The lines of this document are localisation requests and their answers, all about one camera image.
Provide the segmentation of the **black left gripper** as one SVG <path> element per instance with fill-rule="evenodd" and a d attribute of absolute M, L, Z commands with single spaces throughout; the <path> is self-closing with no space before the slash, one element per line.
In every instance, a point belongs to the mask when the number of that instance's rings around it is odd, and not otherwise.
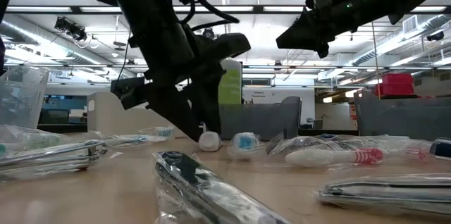
<path fill-rule="evenodd" d="M 225 34 L 215 40 L 194 36 L 194 58 L 179 64 L 153 65 L 143 77 L 114 80 L 111 92 L 129 109 L 144 102 L 195 142 L 199 123 L 187 100 L 192 102 L 197 119 L 208 130 L 221 134 L 218 86 L 226 69 L 221 63 L 251 48 L 240 33 Z"/>

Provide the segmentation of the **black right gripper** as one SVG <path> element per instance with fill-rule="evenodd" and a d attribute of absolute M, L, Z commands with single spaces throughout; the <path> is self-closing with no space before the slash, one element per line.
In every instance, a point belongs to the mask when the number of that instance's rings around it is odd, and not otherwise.
<path fill-rule="evenodd" d="M 357 31 L 358 27 L 389 14 L 391 0 L 314 0 L 312 25 L 303 18 L 278 37 L 280 49 L 314 49 L 320 58 L 329 54 L 329 43 L 344 32 Z"/>

